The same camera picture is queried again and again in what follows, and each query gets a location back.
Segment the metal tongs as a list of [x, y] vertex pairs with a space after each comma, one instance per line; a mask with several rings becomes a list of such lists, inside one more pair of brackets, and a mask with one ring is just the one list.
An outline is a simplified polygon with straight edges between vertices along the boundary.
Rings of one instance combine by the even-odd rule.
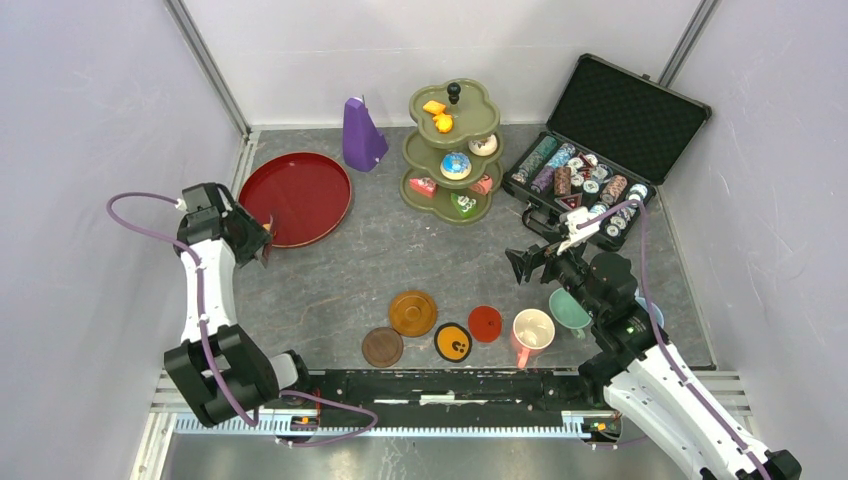
[[262, 253], [261, 253], [260, 261], [261, 261], [263, 267], [266, 267], [268, 265], [271, 252], [274, 249], [273, 241], [274, 241], [274, 236], [275, 236], [275, 232], [276, 232], [275, 215], [271, 214], [269, 216], [269, 220], [266, 223], [271, 224], [271, 230], [270, 230], [270, 232], [266, 231], [268, 233], [268, 239], [265, 242], [265, 245], [263, 246]]

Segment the green cake slice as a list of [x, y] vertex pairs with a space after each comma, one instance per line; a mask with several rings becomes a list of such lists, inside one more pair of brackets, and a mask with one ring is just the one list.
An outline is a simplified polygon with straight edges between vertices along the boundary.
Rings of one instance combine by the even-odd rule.
[[477, 213], [477, 200], [467, 195], [452, 193], [450, 195], [451, 204], [462, 219], [468, 219]]

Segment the pink roll cake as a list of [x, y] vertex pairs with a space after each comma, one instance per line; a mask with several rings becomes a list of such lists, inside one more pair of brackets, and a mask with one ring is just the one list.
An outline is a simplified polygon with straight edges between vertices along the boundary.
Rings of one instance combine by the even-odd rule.
[[484, 174], [478, 181], [471, 185], [469, 189], [479, 195], [488, 195], [492, 191], [493, 187], [493, 178], [488, 174]]

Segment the blue frosted donut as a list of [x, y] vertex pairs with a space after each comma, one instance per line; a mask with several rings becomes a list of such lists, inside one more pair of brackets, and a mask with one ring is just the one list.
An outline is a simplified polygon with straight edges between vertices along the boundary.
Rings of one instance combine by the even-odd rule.
[[471, 159], [462, 152], [447, 153], [440, 162], [440, 171], [449, 180], [463, 180], [471, 174]]

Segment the chocolate cream donut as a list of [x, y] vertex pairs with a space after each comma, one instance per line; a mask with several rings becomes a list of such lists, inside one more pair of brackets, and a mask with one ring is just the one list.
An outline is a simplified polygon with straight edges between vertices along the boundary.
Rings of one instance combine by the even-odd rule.
[[480, 157], [488, 157], [493, 155], [499, 146], [496, 134], [491, 134], [482, 139], [470, 140], [468, 142], [469, 151]]

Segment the pink cake slice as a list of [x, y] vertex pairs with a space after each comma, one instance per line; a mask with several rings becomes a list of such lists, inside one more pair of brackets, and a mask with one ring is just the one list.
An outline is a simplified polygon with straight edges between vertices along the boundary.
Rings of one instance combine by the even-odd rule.
[[408, 180], [409, 188], [426, 198], [434, 198], [438, 190], [437, 183], [430, 177], [413, 177]]

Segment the small orange pastry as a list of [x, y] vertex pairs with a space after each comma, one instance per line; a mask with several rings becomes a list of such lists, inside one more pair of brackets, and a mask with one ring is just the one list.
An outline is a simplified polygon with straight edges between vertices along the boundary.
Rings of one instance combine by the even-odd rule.
[[449, 133], [454, 126], [453, 116], [446, 113], [439, 113], [433, 116], [433, 123], [438, 133]]

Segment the orange square pastry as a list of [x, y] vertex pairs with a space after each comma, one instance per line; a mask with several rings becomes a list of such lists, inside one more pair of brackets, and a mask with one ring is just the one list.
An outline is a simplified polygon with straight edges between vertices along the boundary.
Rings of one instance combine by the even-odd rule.
[[446, 105], [435, 100], [429, 100], [422, 106], [422, 109], [432, 116], [439, 116], [444, 114]]

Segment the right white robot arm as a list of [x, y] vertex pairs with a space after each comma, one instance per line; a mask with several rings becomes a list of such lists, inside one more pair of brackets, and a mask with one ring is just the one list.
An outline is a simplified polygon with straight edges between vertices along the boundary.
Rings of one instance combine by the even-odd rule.
[[787, 450], [756, 439], [686, 365], [666, 332], [635, 299], [630, 260], [602, 252], [534, 245], [505, 252], [517, 281], [542, 269], [593, 318], [601, 351], [578, 369], [577, 392], [591, 408], [624, 414], [690, 479], [797, 479], [802, 467]]

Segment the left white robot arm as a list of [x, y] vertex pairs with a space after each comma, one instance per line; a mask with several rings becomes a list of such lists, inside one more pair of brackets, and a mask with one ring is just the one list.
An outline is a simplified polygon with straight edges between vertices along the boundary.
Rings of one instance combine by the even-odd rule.
[[238, 324], [233, 278], [253, 261], [266, 263], [273, 236], [226, 186], [201, 183], [182, 192], [186, 213], [175, 250], [187, 280], [187, 316], [164, 367], [205, 427], [248, 414], [278, 398], [306, 405], [314, 381], [292, 350], [269, 358]]

